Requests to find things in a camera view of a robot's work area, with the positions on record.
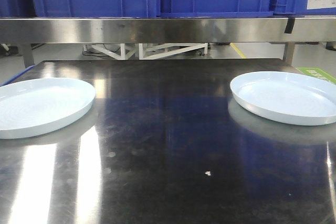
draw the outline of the yellow floor line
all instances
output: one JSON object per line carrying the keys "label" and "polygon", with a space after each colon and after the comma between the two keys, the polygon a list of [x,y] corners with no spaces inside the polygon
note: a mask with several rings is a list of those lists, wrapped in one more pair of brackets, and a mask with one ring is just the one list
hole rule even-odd
{"label": "yellow floor line", "polygon": [[234,44],[230,43],[230,46],[236,51],[236,53],[243,59],[247,59],[247,57],[243,54],[242,51],[239,50],[239,48]]}

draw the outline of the plate rim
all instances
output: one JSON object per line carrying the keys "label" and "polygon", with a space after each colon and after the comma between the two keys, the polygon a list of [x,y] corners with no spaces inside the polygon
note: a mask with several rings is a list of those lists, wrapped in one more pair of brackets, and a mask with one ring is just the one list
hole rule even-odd
{"label": "plate rim", "polygon": [[[278,74],[278,75],[284,75],[284,76],[296,76],[296,77],[300,77],[300,78],[304,78],[306,80],[313,80],[314,82],[317,82],[317,83],[323,83],[324,85],[328,85],[330,86],[331,88],[335,89],[336,91],[336,85],[333,84],[333,83],[329,83],[327,81],[324,81],[324,80],[320,80],[318,78],[315,78],[315,77],[310,77],[310,76],[306,76],[304,74],[300,74],[300,73],[292,73],[292,72],[284,72],[284,71],[254,71],[254,72],[248,72],[248,73],[243,73],[243,74],[240,74],[236,77],[234,77],[231,82],[230,82],[230,89],[232,91],[232,94],[233,94],[233,97],[234,99],[237,101],[238,104],[240,104],[244,109],[258,115],[258,116],[262,116],[264,118],[267,118],[267,119],[270,119],[270,120],[273,120],[273,121],[277,121],[277,122],[282,122],[282,123],[287,123],[287,124],[295,124],[295,125],[310,125],[310,126],[313,126],[313,125],[324,125],[324,124],[330,124],[330,123],[333,123],[333,122],[336,122],[336,113],[334,113],[333,115],[327,115],[327,116],[303,116],[303,115],[295,115],[295,114],[290,114],[290,113],[283,113],[283,112],[277,112],[277,111],[274,111],[274,110],[270,110],[270,109],[267,109],[267,108],[264,108],[264,107],[260,107],[258,105],[255,105],[254,103],[251,103],[249,101],[247,101],[246,99],[243,99],[241,98],[236,91],[238,91],[238,89],[235,89],[233,87],[234,85],[234,82],[237,81],[239,78],[243,77],[243,76],[246,76],[246,75],[254,75],[254,74],[265,74],[265,75],[272,75],[272,74]],[[288,116],[288,117],[292,117],[292,118],[296,118],[296,119],[315,119],[315,120],[327,120],[327,119],[330,119],[330,118],[335,118],[333,122],[328,122],[328,123],[318,123],[318,124],[297,124],[297,123],[290,123],[288,121],[290,120],[286,120],[287,122],[284,122],[283,120],[276,120],[274,118],[269,118],[267,116],[265,116],[263,113],[259,113],[259,112],[256,112],[255,110],[251,110],[249,108],[246,107],[245,104],[248,104],[250,106],[253,106],[254,109],[258,109],[258,110],[263,110],[263,111],[267,111],[268,113],[272,113],[274,115],[282,115],[282,116]]]}

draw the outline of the blue edge strip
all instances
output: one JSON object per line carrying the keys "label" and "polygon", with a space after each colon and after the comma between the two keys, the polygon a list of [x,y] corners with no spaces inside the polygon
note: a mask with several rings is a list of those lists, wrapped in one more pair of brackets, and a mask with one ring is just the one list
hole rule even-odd
{"label": "blue edge strip", "polygon": [[30,66],[28,68],[26,68],[25,70],[21,71],[20,73],[14,75],[12,78],[10,78],[8,81],[5,81],[4,83],[2,83],[0,85],[0,87],[4,86],[4,85],[7,85],[7,84],[10,84],[12,81],[14,81],[15,79],[19,78],[20,76],[22,76],[25,72],[29,71],[30,69],[32,69],[35,65],[33,66]]}

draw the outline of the floor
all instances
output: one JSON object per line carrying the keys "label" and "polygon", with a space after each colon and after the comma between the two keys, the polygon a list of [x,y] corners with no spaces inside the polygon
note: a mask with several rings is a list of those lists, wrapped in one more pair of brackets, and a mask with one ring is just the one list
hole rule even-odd
{"label": "floor", "polygon": [[[187,52],[169,59],[207,58],[282,58],[284,44],[234,43],[231,46],[211,44],[207,56],[200,51]],[[110,57],[84,56],[79,44],[48,44],[33,50],[35,63],[43,60],[110,60]],[[294,67],[321,68],[336,76],[336,51],[325,49],[325,45],[296,45],[292,65]],[[0,83],[25,69],[22,56],[0,56]]]}

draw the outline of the table leg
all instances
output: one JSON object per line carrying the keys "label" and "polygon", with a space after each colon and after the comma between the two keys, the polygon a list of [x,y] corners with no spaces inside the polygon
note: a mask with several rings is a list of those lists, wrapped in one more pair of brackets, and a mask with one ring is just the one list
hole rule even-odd
{"label": "table leg", "polygon": [[326,49],[336,51],[336,41],[327,41]]}
{"label": "table leg", "polygon": [[19,44],[18,49],[19,53],[23,56],[23,61],[26,68],[35,65],[33,50],[31,49],[30,44]]}
{"label": "table leg", "polygon": [[294,49],[295,49],[295,42],[287,42],[285,44],[285,52],[283,53],[284,56],[283,60],[290,65],[292,65]]}

